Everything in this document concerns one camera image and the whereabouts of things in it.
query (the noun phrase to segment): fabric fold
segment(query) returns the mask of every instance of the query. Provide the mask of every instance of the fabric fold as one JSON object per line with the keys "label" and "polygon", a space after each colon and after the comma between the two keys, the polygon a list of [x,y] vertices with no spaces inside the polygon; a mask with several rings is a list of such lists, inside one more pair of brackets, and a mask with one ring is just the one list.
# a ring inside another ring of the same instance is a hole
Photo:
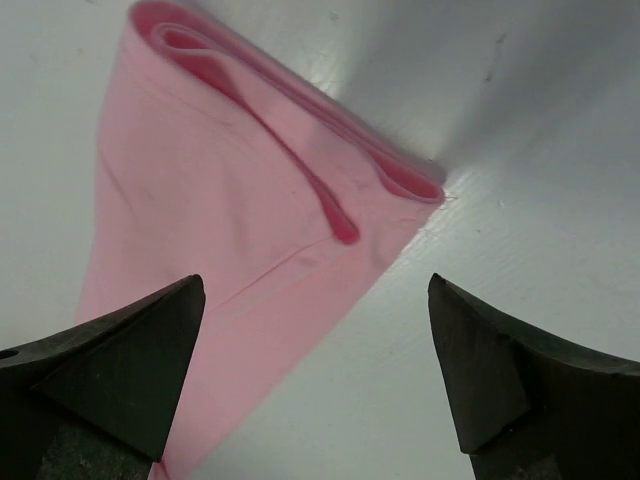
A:
{"label": "fabric fold", "polygon": [[443,198],[215,19],[135,4],[98,131],[86,321],[185,275],[207,306],[157,479],[184,479],[349,311]]}

